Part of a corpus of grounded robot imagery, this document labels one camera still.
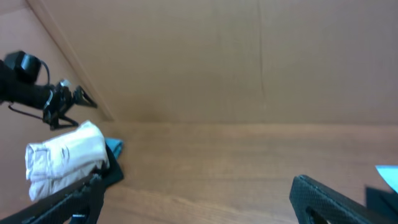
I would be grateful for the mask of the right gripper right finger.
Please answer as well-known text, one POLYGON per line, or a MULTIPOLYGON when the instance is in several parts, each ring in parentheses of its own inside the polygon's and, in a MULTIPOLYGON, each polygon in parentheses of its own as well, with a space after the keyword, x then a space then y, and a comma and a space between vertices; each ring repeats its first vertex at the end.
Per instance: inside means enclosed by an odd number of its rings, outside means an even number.
POLYGON ((294 177, 289 199, 300 224, 397 224, 306 175, 294 177))

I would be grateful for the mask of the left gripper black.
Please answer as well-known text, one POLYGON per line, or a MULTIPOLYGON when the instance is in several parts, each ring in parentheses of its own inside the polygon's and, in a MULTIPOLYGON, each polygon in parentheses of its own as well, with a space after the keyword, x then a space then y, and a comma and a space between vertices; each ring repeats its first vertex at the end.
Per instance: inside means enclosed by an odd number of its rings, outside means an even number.
POLYGON ((76 87, 73 96, 69 87, 70 82, 68 80, 61 80, 55 86, 50 85, 50 97, 45 103, 42 119, 44 123, 50 126, 51 130, 75 128, 79 126, 77 121, 65 115, 72 107, 73 103, 90 108, 98 107, 81 86, 76 87))

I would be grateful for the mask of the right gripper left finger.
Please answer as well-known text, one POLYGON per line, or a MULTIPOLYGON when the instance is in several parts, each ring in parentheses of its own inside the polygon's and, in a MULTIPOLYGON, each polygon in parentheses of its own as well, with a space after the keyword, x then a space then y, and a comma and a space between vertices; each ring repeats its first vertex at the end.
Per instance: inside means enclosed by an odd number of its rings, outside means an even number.
POLYGON ((104 204, 105 186, 91 174, 57 193, 1 220, 1 223, 96 223, 104 204))

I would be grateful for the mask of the beige khaki shorts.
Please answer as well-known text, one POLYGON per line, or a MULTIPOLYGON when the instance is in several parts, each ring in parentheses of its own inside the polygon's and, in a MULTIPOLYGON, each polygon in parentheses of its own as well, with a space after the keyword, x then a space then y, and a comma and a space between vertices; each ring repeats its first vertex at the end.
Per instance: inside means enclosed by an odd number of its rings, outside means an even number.
POLYGON ((29 197, 48 197, 93 173, 109 168, 105 140, 100 129, 85 121, 76 130, 25 149, 29 197))

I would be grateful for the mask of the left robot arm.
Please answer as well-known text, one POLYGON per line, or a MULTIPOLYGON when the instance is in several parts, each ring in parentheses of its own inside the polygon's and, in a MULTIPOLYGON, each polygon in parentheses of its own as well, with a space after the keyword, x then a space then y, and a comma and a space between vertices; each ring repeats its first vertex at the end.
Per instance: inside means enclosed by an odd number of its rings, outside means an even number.
POLYGON ((68 80, 51 84, 47 64, 21 50, 7 54, 1 61, 3 102, 8 102, 8 108, 16 113, 48 124, 52 131, 79 126, 66 116, 72 106, 98 107, 81 86, 71 91, 68 80))

